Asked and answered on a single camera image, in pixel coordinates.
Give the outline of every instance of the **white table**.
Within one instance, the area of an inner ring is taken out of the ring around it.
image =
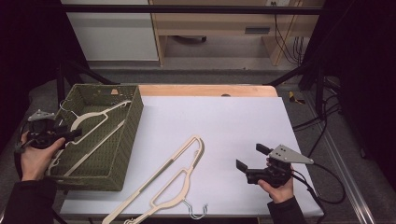
[[[256,143],[275,148],[279,144],[300,152],[289,117],[278,97],[143,96],[145,105],[136,134],[124,188],[120,192],[70,191],[62,215],[105,217],[144,184],[193,134],[205,142],[205,154],[191,175],[187,200],[194,212],[207,203],[210,217],[263,217],[269,215],[268,194],[258,185],[249,185],[235,168],[235,160],[249,168],[265,167],[266,156],[256,151]],[[140,215],[150,209],[150,199],[177,173],[188,167],[194,147],[160,175],[123,212]],[[305,165],[293,164],[311,184]],[[160,197],[166,201],[181,189],[182,178]],[[306,187],[294,180],[295,195],[307,217],[322,212]],[[157,217],[187,217],[184,203],[161,210]]]

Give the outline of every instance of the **hand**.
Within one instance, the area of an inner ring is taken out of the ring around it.
[[[22,143],[27,141],[27,133],[21,137]],[[37,149],[26,147],[21,154],[22,180],[40,180],[44,177],[44,172],[50,165],[53,154],[64,144],[65,139],[56,140],[50,147]]]
[[[260,185],[260,187],[262,187],[262,189],[264,189],[270,194],[274,203],[283,203],[288,199],[294,197],[292,177],[288,180],[288,182],[286,182],[284,186],[280,186],[277,189],[273,188],[270,184],[268,184],[264,180],[259,180],[258,184]]]

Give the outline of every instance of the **wicker basket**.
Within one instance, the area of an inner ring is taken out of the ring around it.
[[[82,129],[82,136],[75,139],[75,142],[90,130],[94,129],[94,131],[77,145],[68,144],[60,156],[59,164],[50,170],[49,177],[58,181],[58,189],[122,190],[143,111],[138,87],[77,84],[69,92],[63,103],[63,109],[60,109],[56,115],[56,119],[62,119],[70,128],[77,118],[76,115],[102,112],[125,100],[132,102],[107,112],[107,120],[97,128],[94,127],[105,119],[104,115],[84,119],[78,125],[78,128]],[[123,125],[110,134],[123,121]],[[76,162],[106,138],[107,140],[72,174],[64,176]]]

